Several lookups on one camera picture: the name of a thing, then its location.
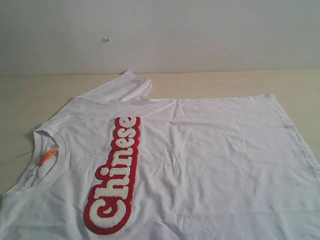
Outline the white t-shirt red lettering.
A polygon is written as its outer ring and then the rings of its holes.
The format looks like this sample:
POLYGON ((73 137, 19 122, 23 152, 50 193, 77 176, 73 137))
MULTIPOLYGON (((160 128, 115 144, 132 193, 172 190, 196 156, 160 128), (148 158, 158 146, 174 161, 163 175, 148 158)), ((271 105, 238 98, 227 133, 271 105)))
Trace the white t-shirt red lettering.
POLYGON ((1 239, 319 239, 320 165, 273 94, 150 99, 151 87, 127 71, 34 131, 1 239))

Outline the orange neck label tag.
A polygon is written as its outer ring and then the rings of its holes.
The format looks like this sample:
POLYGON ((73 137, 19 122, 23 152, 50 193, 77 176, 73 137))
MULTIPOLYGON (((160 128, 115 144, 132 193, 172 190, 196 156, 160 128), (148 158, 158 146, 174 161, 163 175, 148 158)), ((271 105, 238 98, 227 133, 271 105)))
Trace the orange neck label tag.
POLYGON ((47 161, 51 160, 56 161, 57 160, 57 153, 59 151, 59 147, 55 146, 51 148, 50 150, 46 151, 39 159, 38 166, 41 167, 46 163, 47 161))

